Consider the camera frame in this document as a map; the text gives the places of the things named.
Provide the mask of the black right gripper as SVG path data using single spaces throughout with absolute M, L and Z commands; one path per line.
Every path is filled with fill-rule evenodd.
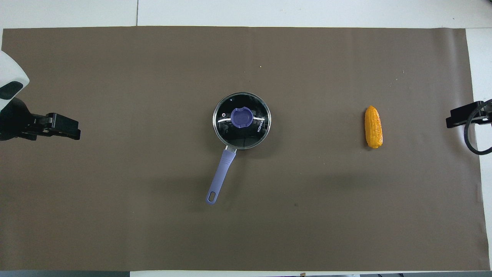
M 476 124 L 484 125 L 492 123 L 492 100 L 476 101 L 454 108 L 450 111 L 450 117 L 446 118 L 446 127 L 455 128 L 465 125 L 467 118 L 475 108 L 479 108 L 476 115 Z

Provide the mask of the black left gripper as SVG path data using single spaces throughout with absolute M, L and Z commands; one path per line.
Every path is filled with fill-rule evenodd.
M 38 136 L 80 140 L 79 122 L 58 113 L 32 114 L 22 100 L 13 98 L 0 114 L 0 140 L 19 137 L 35 141 Z

